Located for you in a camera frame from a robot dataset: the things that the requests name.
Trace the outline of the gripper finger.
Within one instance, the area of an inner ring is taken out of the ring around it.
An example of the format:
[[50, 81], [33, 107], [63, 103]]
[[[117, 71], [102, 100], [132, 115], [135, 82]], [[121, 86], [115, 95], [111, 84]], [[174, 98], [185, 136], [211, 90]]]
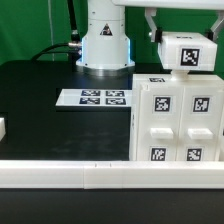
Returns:
[[217, 12], [217, 20], [209, 30], [209, 39], [216, 41], [218, 39], [219, 32], [224, 28], [224, 10]]
[[154, 22], [154, 17], [156, 16], [156, 8], [146, 8], [145, 18], [150, 27], [149, 37], [152, 42], [160, 43], [162, 40], [162, 29], [156, 25]]

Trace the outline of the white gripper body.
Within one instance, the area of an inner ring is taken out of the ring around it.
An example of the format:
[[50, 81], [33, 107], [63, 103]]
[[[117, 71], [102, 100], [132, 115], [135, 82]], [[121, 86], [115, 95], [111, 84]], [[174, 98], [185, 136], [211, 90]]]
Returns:
[[112, 0], [115, 5], [200, 9], [200, 10], [224, 10], [224, 0]]

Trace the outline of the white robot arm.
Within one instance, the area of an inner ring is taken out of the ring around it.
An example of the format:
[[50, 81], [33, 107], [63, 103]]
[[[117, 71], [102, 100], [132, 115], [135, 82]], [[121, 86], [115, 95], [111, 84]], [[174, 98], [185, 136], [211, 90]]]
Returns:
[[[218, 32], [224, 28], [224, 0], [87, 0], [88, 31], [82, 39], [79, 66], [116, 71], [133, 66], [130, 41], [125, 34], [125, 8], [143, 7], [151, 29], [151, 41], [158, 45], [162, 66], [173, 71], [212, 71], [215, 66]], [[218, 19], [211, 35], [164, 32], [153, 21], [159, 8], [215, 10]]]

